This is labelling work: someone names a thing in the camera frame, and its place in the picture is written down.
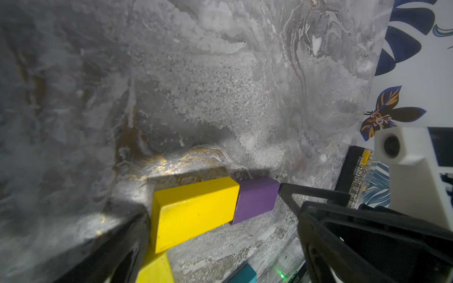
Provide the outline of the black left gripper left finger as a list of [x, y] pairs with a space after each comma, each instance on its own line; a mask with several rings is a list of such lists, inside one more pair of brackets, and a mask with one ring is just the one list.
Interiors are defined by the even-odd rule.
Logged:
[[134, 283], [145, 259], [150, 231], [145, 208], [130, 212], [104, 243], [55, 282], [104, 283], [110, 279], [113, 283]]

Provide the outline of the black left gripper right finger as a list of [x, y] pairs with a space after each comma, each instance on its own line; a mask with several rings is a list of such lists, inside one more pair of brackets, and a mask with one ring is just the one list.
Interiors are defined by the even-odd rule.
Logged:
[[309, 214], [298, 216], [298, 235], [313, 283], [393, 283]]

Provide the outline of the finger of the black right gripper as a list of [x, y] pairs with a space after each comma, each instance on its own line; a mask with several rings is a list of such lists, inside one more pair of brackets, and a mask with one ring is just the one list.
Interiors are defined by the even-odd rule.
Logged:
[[293, 199], [293, 195], [312, 196], [333, 202], [333, 204], [347, 207], [350, 201], [350, 194], [327, 189], [319, 189], [301, 185], [281, 183], [278, 191], [279, 196], [296, 216], [300, 211], [300, 206]]
[[453, 233], [447, 229], [390, 209], [306, 202], [301, 213], [317, 219], [394, 283], [453, 280]]

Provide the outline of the purple short block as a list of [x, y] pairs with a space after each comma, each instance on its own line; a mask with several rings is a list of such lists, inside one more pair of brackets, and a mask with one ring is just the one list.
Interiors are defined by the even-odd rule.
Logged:
[[241, 180], [234, 218], [231, 225], [273, 210], [280, 183], [273, 178]]

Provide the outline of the long yellow block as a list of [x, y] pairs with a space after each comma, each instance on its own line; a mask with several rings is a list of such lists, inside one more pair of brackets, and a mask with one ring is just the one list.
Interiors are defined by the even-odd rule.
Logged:
[[136, 283], [174, 283], [166, 251], [155, 253], [149, 244]]

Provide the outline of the short yellow block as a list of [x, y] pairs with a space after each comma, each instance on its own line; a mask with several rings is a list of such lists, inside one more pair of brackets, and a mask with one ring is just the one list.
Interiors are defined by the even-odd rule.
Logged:
[[151, 247], [156, 254], [233, 220], [239, 184], [230, 177], [153, 194]]

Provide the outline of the teal block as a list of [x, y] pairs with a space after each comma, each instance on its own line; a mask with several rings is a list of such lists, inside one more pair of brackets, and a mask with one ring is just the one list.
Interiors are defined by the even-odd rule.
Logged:
[[256, 283], [257, 273], [248, 263], [243, 264], [238, 270], [233, 272], [224, 283]]

